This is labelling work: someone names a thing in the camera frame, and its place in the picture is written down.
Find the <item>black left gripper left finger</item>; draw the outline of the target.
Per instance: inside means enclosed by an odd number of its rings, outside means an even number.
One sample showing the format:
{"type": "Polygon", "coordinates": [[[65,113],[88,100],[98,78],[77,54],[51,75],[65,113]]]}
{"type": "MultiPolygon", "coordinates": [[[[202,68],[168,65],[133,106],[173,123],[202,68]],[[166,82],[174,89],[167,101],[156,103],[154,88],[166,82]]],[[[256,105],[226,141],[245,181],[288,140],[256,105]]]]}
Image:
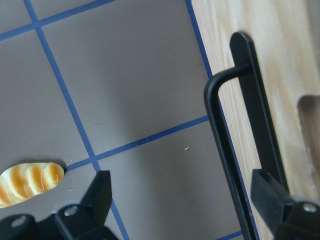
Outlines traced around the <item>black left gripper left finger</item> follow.
{"type": "Polygon", "coordinates": [[[78,204],[69,204],[37,222],[30,214],[0,221],[2,240],[116,240],[105,226],[112,205],[110,171],[99,171],[78,204]]]}

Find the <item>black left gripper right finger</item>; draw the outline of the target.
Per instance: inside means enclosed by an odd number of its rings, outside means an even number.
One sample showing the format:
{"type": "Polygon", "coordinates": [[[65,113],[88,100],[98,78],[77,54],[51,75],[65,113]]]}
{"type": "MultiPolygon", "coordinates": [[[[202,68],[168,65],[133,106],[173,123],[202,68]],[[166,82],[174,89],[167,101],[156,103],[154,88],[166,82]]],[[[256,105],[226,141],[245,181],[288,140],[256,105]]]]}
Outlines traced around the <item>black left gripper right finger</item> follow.
{"type": "Polygon", "coordinates": [[[320,205],[291,196],[267,171],[252,171],[250,198],[275,240],[320,238],[320,205]]]}

